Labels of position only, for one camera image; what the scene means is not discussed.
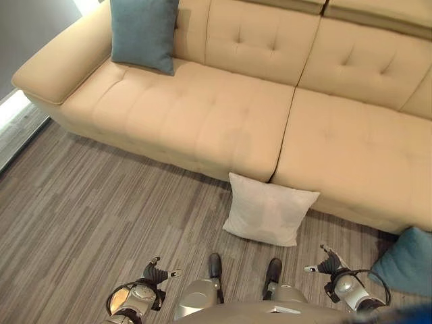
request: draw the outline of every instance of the sofa seat cushion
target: sofa seat cushion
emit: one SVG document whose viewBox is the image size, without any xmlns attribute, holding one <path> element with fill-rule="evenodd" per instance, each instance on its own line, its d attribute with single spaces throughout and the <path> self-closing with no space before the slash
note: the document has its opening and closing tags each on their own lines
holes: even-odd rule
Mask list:
<svg viewBox="0 0 432 324">
<path fill-rule="evenodd" d="M 325 16 L 432 39 L 430 0 L 330 0 Z"/>
<path fill-rule="evenodd" d="M 432 229 L 432 123 L 297 88 L 272 182 L 321 192 L 312 208 L 400 233 Z"/>
<path fill-rule="evenodd" d="M 60 107 L 72 132 L 228 180 L 275 170 L 294 88 L 174 59 L 175 76 L 106 61 Z"/>
</svg>

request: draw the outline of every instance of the blue throw pillow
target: blue throw pillow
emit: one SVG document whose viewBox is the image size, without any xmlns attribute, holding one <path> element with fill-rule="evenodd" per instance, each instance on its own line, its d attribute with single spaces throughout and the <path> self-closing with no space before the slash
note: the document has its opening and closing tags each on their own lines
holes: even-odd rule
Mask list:
<svg viewBox="0 0 432 324">
<path fill-rule="evenodd" d="M 432 296 L 432 234 L 415 227 L 406 230 L 372 271 L 391 288 Z"/>
<path fill-rule="evenodd" d="M 174 75 L 174 27 L 179 0 L 111 0 L 112 60 Z"/>
</svg>

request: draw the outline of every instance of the black cable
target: black cable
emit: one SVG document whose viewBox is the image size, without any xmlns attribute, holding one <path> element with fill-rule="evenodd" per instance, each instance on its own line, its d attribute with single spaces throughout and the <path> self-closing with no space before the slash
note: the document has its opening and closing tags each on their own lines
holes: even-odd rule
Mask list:
<svg viewBox="0 0 432 324">
<path fill-rule="evenodd" d="M 343 277 L 344 275 L 352 275 L 355 278 L 357 278 L 357 275 L 359 273 L 371 273 L 373 274 L 376 278 L 379 279 L 379 281 L 383 284 L 384 290 L 385 290 L 385 305 L 386 306 L 390 306 L 390 304 L 392 303 L 392 293 L 390 292 L 389 287 L 387 286 L 387 284 L 385 283 L 385 281 L 383 280 L 383 278 L 381 278 L 381 276 L 369 269 L 360 269 L 360 270 L 349 270 L 349 271 L 345 271 L 340 273 L 339 275 L 337 275 L 335 277 L 335 279 L 333 280 L 333 282 L 338 282 L 338 280 Z M 357 278 L 357 280 L 360 282 L 360 284 L 364 287 L 363 283 L 361 282 L 361 280 L 359 280 L 359 278 Z"/>
</svg>

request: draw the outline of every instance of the gray wall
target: gray wall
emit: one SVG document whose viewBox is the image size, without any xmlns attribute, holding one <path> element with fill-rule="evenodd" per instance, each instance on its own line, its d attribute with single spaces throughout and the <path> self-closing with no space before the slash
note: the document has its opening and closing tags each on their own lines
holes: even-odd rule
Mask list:
<svg viewBox="0 0 432 324">
<path fill-rule="evenodd" d="M 14 72 L 80 16 L 73 0 L 0 0 L 0 100 Z"/>
</svg>

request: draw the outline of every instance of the gray striped carpet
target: gray striped carpet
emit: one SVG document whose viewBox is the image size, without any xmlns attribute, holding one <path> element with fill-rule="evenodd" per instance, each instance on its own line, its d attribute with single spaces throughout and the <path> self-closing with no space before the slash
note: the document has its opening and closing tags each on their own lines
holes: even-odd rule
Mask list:
<svg viewBox="0 0 432 324">
<path fill-rule="evenodd" d="M 259 299 L 267 264 L 279 257 L 285 282 L 311 302 L 344 309 L 326 297 L 324 275 L 302 271 L 323 260 L 319 243 L 353 268 L 369 268 L 394 239 L 309 211 L 297 247 L 250 242 L 221 229 L 231 199 L 228 183 L 50 124 L 0 179 L 0 323 L 98 323 L 108 293 L 136 279 L 155 255 L 161 267 L 184 271 L 163 284 L 163 310 L 148 321 L 171 323 L 176 300 L 207 275 L 213 251 L 223 259 L 227 302 Z M 395 305 L 419 300 L 394 292 Z"/>
</svg>

